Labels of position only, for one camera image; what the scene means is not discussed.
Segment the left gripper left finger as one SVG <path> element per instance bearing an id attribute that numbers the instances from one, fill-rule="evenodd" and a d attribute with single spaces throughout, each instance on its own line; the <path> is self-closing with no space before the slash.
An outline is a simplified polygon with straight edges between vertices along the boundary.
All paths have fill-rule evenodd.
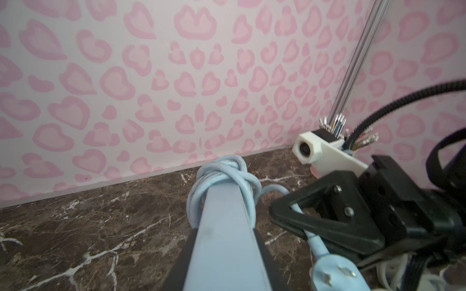
<path id="1" fill-rule="evenodd" d="M 162 291 L 182 291 L 188 274 L 189 264 L 194 250 L 198 229 L 192 229 L 174 266 L 168 273 Z"/>

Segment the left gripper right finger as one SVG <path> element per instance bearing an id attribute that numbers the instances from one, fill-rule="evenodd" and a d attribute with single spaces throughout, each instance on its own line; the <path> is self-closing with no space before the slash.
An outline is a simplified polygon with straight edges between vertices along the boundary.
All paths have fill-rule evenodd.
<path id="1" fill-rule="evenodd" d="M 273 291 L 287 291 L 288 285 L 286 284 L 277 264 L 274 261 L 273 256 L 265 245 L 262 237 L 260 236 L 257 229 L 253 229 L 258 248 L 260 250 L 263 263 L 265 265 L 266 274 L 268 281 Z"/>

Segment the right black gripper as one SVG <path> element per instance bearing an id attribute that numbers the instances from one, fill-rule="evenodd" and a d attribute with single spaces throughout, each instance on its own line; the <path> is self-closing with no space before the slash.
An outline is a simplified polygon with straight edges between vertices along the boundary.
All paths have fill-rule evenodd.
<path id="1" fill-rule="evenodd" d="M 373 156 L 359 181 L 349 171 L 327 174 L 275 200 L 270 220 L 301 238 L 305 232 L 320 236 L 338 255 L 372 255 L 384 246 L 402 253 L 465 254 L 465 201 L 420 188 L 387 155 Z"/>

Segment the light blue power strip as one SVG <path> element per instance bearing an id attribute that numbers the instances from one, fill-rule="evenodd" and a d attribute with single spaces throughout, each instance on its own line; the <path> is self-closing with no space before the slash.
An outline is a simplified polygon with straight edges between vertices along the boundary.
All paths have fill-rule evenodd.
<path id="1" fill-rule="evenodd" d="M 271 283 L 238 185 L 208 189 L 186 291 L 269 291 Z"/>

